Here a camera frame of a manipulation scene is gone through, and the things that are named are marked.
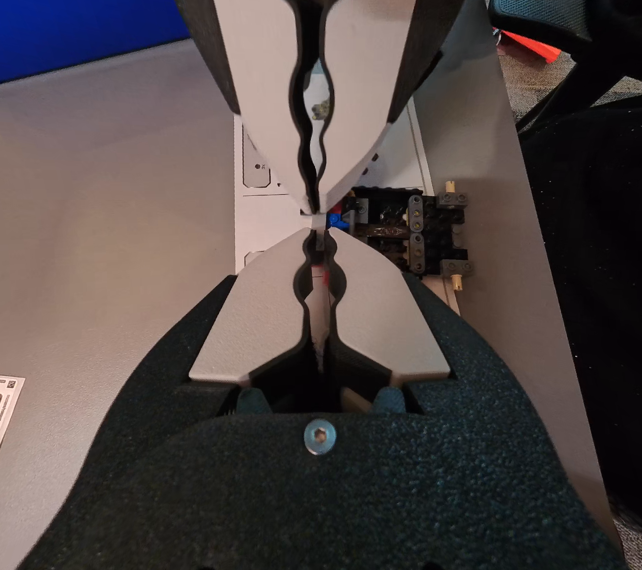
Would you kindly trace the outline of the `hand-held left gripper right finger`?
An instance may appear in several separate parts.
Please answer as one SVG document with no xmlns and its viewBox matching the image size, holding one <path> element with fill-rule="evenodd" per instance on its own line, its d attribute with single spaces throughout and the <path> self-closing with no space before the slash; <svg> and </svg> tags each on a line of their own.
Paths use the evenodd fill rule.
<svg viewBox="0 0 642 570">
<path fill-rule="evenodd" d="M 383 386 L 445 379 L 450 367 L 405 275 L 372 247 L 336 228 L 327 232 L 330 338 Z"/>
</svg>

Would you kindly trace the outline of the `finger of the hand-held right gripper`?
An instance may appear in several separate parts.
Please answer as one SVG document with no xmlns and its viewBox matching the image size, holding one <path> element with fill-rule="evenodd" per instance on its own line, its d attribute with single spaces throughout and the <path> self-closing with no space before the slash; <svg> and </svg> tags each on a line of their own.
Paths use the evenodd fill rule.
<svg viewBox="0 0 642 570">
<path fill-rule="evenodd" d="M 296 0 L 213 0 L 241 119 L 298 208 L 318 211 Z"/>
<path fill-rule="evenodd" d="M 352 189 L 390 127 L 390 108 L 416 0 L 335 0 L 322 28 L 332 93 L 320 141 L 319 211 Z"/>
</svg>

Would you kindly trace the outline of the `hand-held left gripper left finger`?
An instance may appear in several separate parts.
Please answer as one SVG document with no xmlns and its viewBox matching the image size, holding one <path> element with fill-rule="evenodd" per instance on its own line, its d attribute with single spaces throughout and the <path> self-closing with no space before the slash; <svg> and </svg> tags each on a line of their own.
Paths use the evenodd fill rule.
<svg viewBox="0 0 642 570">
<path fill-rule="evenodd" d="M 304 348 L 311 337 L 306 299 L 313 291 L 316 236 L 302 228 L 238 272 L 190 380 L 251 384 Z"/>
</svg>

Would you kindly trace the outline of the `black lego car chassis model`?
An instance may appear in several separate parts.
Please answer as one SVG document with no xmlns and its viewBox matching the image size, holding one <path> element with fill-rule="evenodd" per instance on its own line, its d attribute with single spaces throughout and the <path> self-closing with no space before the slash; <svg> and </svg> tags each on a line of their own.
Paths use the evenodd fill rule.
<svg viewBox="0 0 642 570">
<path fill-rule="evenodd" d="M 355 187 L 326 213 L 340 229 L 417 278 L 442 277 L 455 292 L 474 274 L 463 246 L 469 197 L 446 181 L 437 195 L 421 189 Z"/>
</svg>

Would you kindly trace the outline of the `white lego instruction booklet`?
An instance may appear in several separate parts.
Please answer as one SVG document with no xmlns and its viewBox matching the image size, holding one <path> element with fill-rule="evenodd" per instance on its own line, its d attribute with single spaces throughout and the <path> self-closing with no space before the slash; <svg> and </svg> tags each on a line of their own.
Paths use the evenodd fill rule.
<svg viewBox="0 0 642 570">
<path fill-rule="evenodd" d="M 258 153 L 239 116 L 234 116 L 234 171 L 235 264 L 236 271 L 240 271 L 259 253 L 303 227 L 300 210 Z M 357 187 L 416 188 L 435 196 L 413 98 L 366 166 Z M 460 313 L 449 280 L 420 279 L 455 313 Z"/>
</svg>

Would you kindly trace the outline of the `red paper scrap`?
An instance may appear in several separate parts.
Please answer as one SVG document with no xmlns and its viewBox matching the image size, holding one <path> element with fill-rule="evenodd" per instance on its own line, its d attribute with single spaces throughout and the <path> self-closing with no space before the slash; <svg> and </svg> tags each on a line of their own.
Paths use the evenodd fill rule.
<svg viewBox="0 0 642 570">
<path fill-rule="evenodd" d="M 537 56 L 546 63 L 556 61 L 562 53 L 562 51 L 555 46 L 535 41 L 529 37 L 507 32 L 500 28 L 493 28 L 493 36 L 496 38 L 496 44 L 498 46 L 501 45 L 509 52 L 514 52 L 518 49 L 524 52 L 528 51 L 528 54 Z"/>
</svg>

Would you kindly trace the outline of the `black office chair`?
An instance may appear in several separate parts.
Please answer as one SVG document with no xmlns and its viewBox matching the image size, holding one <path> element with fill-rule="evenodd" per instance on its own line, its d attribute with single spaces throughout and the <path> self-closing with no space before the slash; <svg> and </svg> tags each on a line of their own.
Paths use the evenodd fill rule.
<svg viewBox="0 0 642 570">
<path fill-rule="evenodd" d="M 516 125 L 529 125 L 591 107 L 623 77 L 641 80 L 641 15 L 614 0 L 489 0 L 489 17 L 505 33 L 549 44 L 574 67 Z"/>
</svg>

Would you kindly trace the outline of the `red and black sticker sheet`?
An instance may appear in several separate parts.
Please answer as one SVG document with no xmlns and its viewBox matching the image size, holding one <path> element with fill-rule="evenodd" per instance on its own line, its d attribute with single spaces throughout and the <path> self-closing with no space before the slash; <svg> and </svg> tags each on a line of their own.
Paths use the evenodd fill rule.
<svg viewBox="0 0 642 570">
<path fill-rule="evenodd" d="M 3 443 L 24 382 L 25 378 L 22 377 L 1 375 L 1 444 Z"/>
</svg>

